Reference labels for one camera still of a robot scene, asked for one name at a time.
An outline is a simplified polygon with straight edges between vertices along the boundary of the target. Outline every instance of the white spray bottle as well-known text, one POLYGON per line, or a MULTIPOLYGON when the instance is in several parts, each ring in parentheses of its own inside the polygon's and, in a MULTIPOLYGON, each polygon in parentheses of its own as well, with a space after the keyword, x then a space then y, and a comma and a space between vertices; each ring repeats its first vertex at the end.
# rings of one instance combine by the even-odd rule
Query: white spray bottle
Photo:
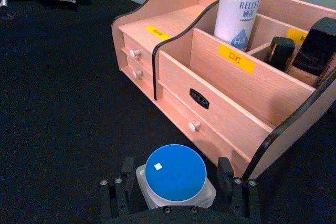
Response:
POLYGON ((261 0, 220 0, 215 37, 245 51, 261 0))

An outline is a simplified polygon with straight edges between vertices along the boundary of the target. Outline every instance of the drawer handle label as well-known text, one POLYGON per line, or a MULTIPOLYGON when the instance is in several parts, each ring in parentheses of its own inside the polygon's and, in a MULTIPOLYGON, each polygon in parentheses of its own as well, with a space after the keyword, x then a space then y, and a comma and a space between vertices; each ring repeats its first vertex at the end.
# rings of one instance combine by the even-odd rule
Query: drawer handle label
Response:
POLYGON ((233 64, 239 66, 241 69, 248 73, 253 73, 256 68, 256 64, 247 59, 245 56, 237 53, 236 51, 228 48, 224 44, 221 44, 219 47, 219 54, 233 64))
POLYGON ((295 44, 302 45, 307 37, 307 33, 304 31, 299 31, 294 28, 289 28, 286 37, 294 40, 295 44))
POLYGON ((203 108, 205 109, 209 109, 209 101, 206 100, 204 98, 204 96, 202 96, 200 93, 198 93, 196 90, 194 89, 190 89, 190 96, 192 97, 192 99, 194 99, 195 102, 197 102, 199 105, 201 105, 203 108))
POLYGON ((164 32, 162 32, 160 30, 158 30, 154 26, 146 27, 146 30, 149 31, 151 34, 157 36, 157 38, 159 38, 159 39, 162 39, 162 40, 170 39, 170 37, 167 34, 165 34, 164 32))

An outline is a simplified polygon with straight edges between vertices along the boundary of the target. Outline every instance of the white container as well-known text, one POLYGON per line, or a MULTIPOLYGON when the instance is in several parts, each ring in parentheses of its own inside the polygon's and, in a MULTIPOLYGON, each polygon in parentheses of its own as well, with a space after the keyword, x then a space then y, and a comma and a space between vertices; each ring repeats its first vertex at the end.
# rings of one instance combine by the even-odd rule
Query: white container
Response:
POLYGON ((216 189, 211 184, 211 182, 208 179, 206 179, 203 189, 199 192, 199 194, 196 197, 190 200, 180 201, 180 202, 165 200, 161 197, 158 197, 149 188, 148 183, 146 181, 145 168, 146 168, 146 165, 142 165, 138 167, 138 169, 136 169, 136 175, 137 175, 138 183, 142 191, 143 197, 145 198, 149 209, 154 209, 154 208, 163 207, 163 206, 176 206, 176 205, 178 206, 198 206, 198 207, 208 208, 212 205, 216 197, 216 189))
POLYGON ((220 0, 215 37, 245 51, 261 0, 220 0))

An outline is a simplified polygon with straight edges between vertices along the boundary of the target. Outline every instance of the wooden storage box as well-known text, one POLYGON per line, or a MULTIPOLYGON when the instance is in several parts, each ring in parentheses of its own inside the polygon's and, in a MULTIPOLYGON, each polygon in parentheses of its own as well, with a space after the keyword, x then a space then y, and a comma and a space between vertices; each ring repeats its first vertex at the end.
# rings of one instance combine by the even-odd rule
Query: wooden storage box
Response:
POLYGON ((214 163, 256 178, 336 99, 336 70, 318 86, 294 67, 263 62, 274 36, 300 39, 336 11, 297 0, 262 0, 248 51, 212 36, 218 0, 147 0, 117 17, 119 68, 214 163))

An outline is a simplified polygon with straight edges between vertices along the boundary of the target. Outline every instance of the black tabletop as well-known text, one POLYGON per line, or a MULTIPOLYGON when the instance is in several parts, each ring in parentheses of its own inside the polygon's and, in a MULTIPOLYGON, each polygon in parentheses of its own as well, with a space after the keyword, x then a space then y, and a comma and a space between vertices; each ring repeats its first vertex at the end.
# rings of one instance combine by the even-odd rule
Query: black tabletop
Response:
MULTIPOLYGON (((0 19, 1 223, 97 223, 98 184, 166 144, 201 154, 121 72, 111 23, 138 4, 93 0, 47 10, 11 3, 0 19)), ((335 115, 328 111, 258 179, 263 223, 335 222, 335 115)), ((135 183, 132 212, 146 210, 135 183)))

